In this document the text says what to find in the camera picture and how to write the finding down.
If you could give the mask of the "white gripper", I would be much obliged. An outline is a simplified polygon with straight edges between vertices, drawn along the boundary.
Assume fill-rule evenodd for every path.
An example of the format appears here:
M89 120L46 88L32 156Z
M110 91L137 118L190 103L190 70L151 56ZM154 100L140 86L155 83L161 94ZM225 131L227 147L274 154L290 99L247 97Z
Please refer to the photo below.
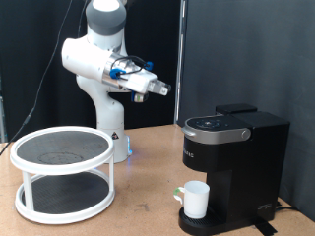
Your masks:
M124 88L145 93L151 81L155 81L158 76L147 70L141 70L137 73L123 74L120 76L119 85ZM167 95L171 91L171 85L162 81L156 81L154 85L154 93Z

